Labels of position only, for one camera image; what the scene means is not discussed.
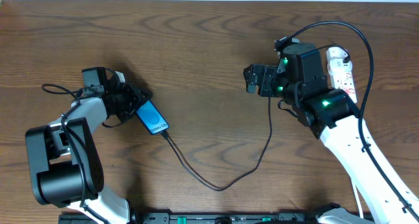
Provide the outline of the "blue Galaxy smartphone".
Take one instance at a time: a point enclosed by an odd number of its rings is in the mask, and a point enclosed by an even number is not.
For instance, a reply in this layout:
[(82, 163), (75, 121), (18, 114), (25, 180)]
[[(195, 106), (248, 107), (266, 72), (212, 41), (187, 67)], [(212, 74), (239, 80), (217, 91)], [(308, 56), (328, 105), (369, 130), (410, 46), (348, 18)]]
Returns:
[(151, 100), (136, 111), (136, 116), (151, 135), (159, 134), (170, 127)]

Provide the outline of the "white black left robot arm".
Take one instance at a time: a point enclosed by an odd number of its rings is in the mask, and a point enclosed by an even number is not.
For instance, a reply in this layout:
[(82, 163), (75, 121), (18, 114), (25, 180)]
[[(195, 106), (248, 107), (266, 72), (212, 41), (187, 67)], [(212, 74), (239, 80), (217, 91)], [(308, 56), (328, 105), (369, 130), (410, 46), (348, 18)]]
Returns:
[(121, 124), (153, 97), (144, 86), (129, 83), (123, 73), (106, 67), (82, 71), (84, 86), (76, 91), (58, 119), (25, 134), (31, 188), (41, 205), (70, 208), (96, 223), (142, 223), (130, 202), (104, 183), (103, 167), (92, 134), (111, 116)]

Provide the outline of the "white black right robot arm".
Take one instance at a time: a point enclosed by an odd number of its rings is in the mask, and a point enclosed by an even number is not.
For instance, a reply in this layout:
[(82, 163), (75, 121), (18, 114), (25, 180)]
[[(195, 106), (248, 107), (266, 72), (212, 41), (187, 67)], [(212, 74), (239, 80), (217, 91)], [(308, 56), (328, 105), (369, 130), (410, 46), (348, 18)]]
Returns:
[(289, 113), (308, 127), (338, 159), (364, 200), (375, 223), (417, 223), (418, 197), (406, 186), (378, 148), (360, 116), (348, 51), (325, 46), (327, 73), (319, 48), (291, 43), (277, 49), (278, 65), (244, 69), (246, 90), (279, 98)]

